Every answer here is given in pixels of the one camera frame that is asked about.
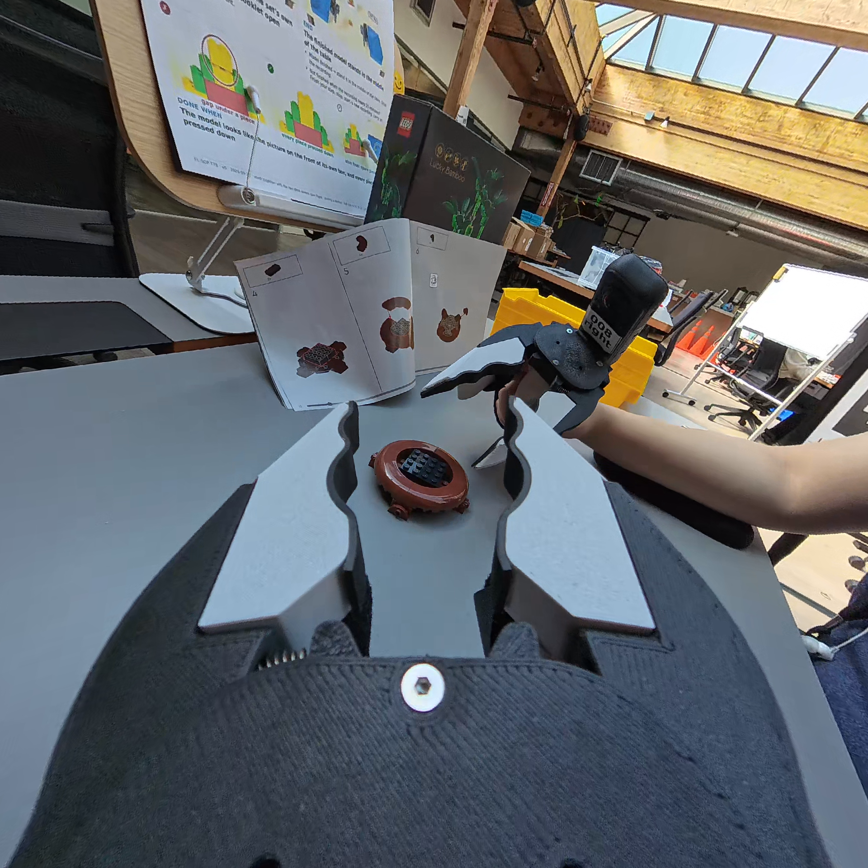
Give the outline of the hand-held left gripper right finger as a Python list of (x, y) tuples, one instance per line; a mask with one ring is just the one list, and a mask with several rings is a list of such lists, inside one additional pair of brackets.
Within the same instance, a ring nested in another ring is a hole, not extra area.
[(530, 624), (543, 653), (560, 661), (575, 658), (586, 630), (654, 635), (607, 483), (521, 398), (509, 399), (505, 419), (509, 502), (474, 596), (484, 654), (508, 623)]

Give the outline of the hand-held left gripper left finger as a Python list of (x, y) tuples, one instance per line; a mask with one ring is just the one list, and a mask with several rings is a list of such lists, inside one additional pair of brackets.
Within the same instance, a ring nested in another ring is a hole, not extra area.
[(358, 624), (370, 644), (372, 592), (356, 516), (355, 402), (337, 405), (262, 472), (198, 622), (208, 634), (274, 627), (294, 656), (323, 623)]

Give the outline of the brown round brick model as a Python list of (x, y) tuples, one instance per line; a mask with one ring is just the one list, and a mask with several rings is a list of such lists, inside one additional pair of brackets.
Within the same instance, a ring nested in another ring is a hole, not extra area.
[(470, 507), (469, 480), (461, 464), (434, 444), (396, 440), (370, 460), (388, 511), (401, 520), (413, 512), (463, 514)]

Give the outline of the grey adjoining desk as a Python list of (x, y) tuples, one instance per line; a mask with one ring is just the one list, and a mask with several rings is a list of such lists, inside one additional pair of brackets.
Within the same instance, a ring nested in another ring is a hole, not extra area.
[(201, 328), (135, 278), (3, 276), (1, 300), (4, 375), (256, 341)]

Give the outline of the yellow plastic bin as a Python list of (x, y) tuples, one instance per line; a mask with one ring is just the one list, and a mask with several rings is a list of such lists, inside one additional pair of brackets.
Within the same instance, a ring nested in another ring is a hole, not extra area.
[[(493, 320), (491, 334), (520, 324), (552, 323), (580, 326), (585, 311), (555, 296), (542, 296), (537, 289), (505, 288)], [(602, 404), (626, 408), (644, 393), (654, 367), (657, 344), (642, 336), (614, 362)]]

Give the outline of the wooden workbench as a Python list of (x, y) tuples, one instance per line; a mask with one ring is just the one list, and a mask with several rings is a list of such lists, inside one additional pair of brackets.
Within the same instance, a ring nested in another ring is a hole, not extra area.
[[(578, 275), (569, 273), (564, 269), (544, 266), (536, 261), (526, 259), (521, 259), (517, 267), (529, 276), (546, 281), (574, 295), (593, 298), (595, 293), (595, 288), (592, 288), (587, 281), (583, 281)], [(669, 333), (674, 328), (672, 318), (665, 306), (657, 307), (648, 323), (652, 328), (663, 333)]]

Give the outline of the clear plastic storage box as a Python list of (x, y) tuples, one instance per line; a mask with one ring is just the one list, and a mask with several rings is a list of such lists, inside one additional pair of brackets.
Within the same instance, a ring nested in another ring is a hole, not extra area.
[(592, 245), (590, 255), (579, 275), (582, 286), (595, 290), (607, 268), (622, 256), (618, 250)]

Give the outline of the black wrist rest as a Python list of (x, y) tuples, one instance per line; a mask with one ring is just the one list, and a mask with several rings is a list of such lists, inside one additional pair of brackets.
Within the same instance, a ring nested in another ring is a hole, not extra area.
[(668, 489), (645, 476), (624, 469), (594, 451), (593, 459), (602, 475), (634, 497), (671, 515), (706, 537), (729, 548), (743, 550), (754, 542), (754, 527), (724, 515), (706, 505)]

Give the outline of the building instruction booklet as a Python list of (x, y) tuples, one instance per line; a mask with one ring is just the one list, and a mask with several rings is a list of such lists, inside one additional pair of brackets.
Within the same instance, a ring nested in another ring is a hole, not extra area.
[(285, 407), (376, 403), (484, 338), (503, 245), (387, 219), (235, 262)]

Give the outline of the black toy set box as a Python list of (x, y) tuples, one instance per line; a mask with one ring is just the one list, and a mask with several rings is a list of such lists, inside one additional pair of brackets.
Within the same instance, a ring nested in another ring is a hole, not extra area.
[(499, 244), (529, 175), (437, 107), (396, 94), (364, 223), (406, 218)]

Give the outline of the white whiteboard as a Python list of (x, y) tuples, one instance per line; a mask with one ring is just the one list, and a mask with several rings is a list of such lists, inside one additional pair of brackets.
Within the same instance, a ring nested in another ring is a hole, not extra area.
[(743, 407), (709, 404), (708, 419), (737, 418), (754, 441), (852, 341), (866, 313), (866, 278), (782, 266), (709, 347), (687, 385), (662, 396), (694, 406), (688, 391), (709, 369), (728, 383)]

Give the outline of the grey ventilation duct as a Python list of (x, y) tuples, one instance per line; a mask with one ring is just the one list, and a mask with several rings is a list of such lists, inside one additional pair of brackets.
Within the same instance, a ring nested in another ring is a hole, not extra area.
[(612, 201), (636, 206), (657, 216), (698, 222), (743, 238), (789, 250), (823, 262), (866, 266), (866, 176), (832, 170), (814, 160), (747, 161), (758, 168), (757, 181), (771, 181), (772, 190), (728, 189), (709, 179), (696, 179), (640, 160), (623, 158), (613, 184), (605, 187), (581, 179), (591, 150), (576, 147), (566, 177), (580, 189), (596, 190)]

